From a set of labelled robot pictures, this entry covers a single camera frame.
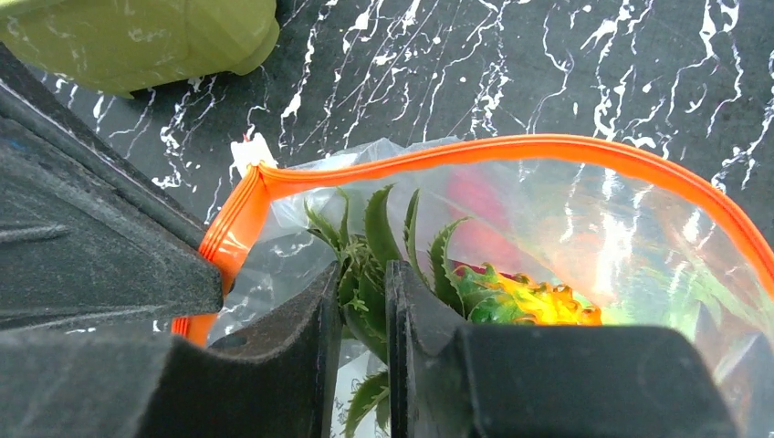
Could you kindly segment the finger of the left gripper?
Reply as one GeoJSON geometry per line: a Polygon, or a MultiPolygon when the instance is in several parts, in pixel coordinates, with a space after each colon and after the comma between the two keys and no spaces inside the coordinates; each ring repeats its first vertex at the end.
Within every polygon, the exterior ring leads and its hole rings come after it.
{"type": "Polygon", "coordinates": [[[1,47],[1,115],[51,143],[190,247],[197,248],[204,239],[206,227],[201,220],[62,105],[6,47],[1,47]]]}
{"type": "Polygon", "coordinates": [[[215,313],[219,270],[93,173],[1,122],[4,330],[215,313]]]}

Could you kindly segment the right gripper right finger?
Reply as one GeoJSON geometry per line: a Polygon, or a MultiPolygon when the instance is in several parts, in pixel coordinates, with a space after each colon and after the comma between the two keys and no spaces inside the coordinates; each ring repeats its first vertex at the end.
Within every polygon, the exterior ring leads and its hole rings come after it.
{"type": "Polygon", "coordinates": [[[698,351],[653,326],[471,323],[386,273],[394,437],[735,437],[698,351]]]}

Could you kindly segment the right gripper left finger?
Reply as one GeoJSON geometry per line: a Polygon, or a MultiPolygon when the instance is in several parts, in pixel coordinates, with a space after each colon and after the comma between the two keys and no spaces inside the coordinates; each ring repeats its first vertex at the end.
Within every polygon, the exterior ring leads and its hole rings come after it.
{"type": "Polygon", "coordinates": [[[1,337],[4,437],[327,437],[336,264],[209,348],[176,337],[1,337]]]}

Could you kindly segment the orange pineapple toy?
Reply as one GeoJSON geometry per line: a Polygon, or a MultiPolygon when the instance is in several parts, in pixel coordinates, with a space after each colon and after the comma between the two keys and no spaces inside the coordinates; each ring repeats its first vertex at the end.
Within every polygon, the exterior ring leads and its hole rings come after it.
{"type": "Polygon", "coordinates": [[[344,336],[356,339],[382,363],[388,361],[386,273],[391,262],[407,262],[429,289],[435,302],[467,322],[520,326],[600,326],[602,311],[565,283],[539,282],[526,273],[507,276],[485,262],[475,269],[453,261],[448,247],[464,222],[446,224],[429,244],[429,269],[419,262],[416,229],[420,193],[414,191],[405,211],[400,250],[388,217],[392,191],[386,185],[374,192],[364,209],[364,229],[349,229],[350,207],[344,206],[340,225],[323,213],[304,208],[311,235],[324,242],[340,264],[336,282],[337,302],[344,336]]]}

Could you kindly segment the magenta round fruit toy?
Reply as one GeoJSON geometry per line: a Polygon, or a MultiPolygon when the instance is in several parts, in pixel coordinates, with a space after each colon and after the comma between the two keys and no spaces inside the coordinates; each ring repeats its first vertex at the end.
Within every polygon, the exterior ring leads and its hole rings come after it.
{"type": "Polygon", "coordinates": [[[445,194],[452,201],[447,207],[450,216],[464,220],[453,238],[454,261],[478,271],[489,263],[506,276],[542,272],[542,266],[507,235],[507,209],[482,172],[473,166],[452,167],[445,194]]]}

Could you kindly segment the clear zip bag orange zipper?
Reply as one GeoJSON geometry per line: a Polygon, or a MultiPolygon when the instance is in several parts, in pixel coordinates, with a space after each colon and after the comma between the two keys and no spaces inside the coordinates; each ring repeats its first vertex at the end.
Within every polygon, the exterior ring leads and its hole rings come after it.
{"type": "Polygon", "coordinates": [[[591,137],[529,134],[445,138],[401,147],[377,140],[281,170],[264,139],[231,146],[241,182],[199,245],[232,285],[250,256],[277,260],[269,287],[292,296],[334,254],[304,208],[364,229],[371,195],[392,186],[388,217],[400,250],[405,211],[420,193],[419,262],[453,222],[454,166],[486,176],[506,207],[507,235],[607,325],[681,331],[702,353],[744,437],[773,434],[773,251],[748,215],[713,184],[649,151],[591,137]]]}

